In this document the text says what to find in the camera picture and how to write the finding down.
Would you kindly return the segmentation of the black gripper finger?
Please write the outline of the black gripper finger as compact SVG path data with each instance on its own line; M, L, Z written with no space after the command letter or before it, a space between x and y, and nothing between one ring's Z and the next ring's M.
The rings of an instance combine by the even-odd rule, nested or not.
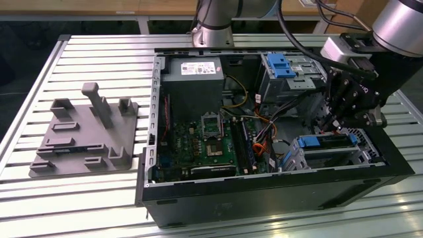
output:
M344 113L344 96L347 89L351 85L351 81L347 75L333 69L329 70L327 78L327 92L325 102L328 107L328 114L324 117L321 124L321 131L332 131L335 126L335 120L340 119Z
M351 80L351 85L344 96L344 113L335 120L339 127L367 128L385 126L385 119L380 112L380 95L373 90Z

